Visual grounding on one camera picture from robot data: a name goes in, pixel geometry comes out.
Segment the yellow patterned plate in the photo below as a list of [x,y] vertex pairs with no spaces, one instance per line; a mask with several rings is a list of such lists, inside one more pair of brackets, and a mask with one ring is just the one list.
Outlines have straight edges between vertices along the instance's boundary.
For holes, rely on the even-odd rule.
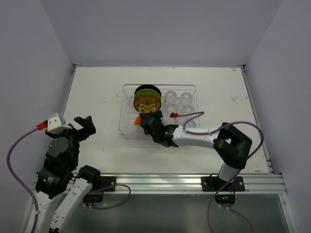
[[161,98],[151,94],[144,94],[134,99],[134,108],[139,113],[152,113],[160,110]]

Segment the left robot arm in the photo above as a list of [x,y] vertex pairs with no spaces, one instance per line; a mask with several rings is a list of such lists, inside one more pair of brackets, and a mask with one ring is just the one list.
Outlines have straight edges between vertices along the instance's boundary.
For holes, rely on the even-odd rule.
[[76,117],[81,129],[67,124],[62,114],[53,114],[37,125],[52,138],[43,168],[37,174],[34,208],[25,232],[59,233],[68,218],[92,188],[98,188],[100,171],[91,166],[73,171],[78,166],[80,142],[95,134],[92,117]]

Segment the orange plastic bowl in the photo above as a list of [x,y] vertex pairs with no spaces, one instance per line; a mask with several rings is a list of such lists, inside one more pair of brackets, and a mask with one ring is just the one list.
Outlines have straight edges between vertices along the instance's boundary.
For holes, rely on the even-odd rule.
[[136,118],[136,120],[135,120],[135,125],[136,125],[136,126],[139,126],[139,125],[140,125],[140,122],[141,122],[141,117],[138,116],[138,117]]

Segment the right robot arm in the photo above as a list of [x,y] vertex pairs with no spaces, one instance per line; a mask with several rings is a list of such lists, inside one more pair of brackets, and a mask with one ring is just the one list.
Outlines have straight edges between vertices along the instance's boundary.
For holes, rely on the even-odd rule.
[[252,140],[235,126],[224,122],[221,129],[193,129],[179,126],[172,117],[165,118],[161,111],[140,113],[139,126],[153,141],[164,147],[195,146],[214,149],[223,160],[219,171],[222,182],[232,182],[237,172],[246,166]]

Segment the lime green plate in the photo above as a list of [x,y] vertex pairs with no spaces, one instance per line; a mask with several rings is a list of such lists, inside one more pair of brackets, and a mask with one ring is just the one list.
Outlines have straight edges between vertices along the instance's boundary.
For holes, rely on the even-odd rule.
[[142,97],[143,95],[151,95],[153,97],[156,97],[158,100],[161,100],[161,95],[152,89],[142,89],[142,90],[138,91],[134,95],[134,99],[136,100],[137,98]]

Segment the black plate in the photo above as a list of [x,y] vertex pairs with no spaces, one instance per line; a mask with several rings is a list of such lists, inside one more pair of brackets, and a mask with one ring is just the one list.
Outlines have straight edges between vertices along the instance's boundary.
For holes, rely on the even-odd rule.
[[157,92],[160,96],[161,96],[161,91],[159,90],[158,87],[156,87],[155,85],[152,85],[152,84],[143,84],[143,85],[140,85],[139,87],[136,88],[135,90],[135,94],[141,90],[153,90],[154,92]]

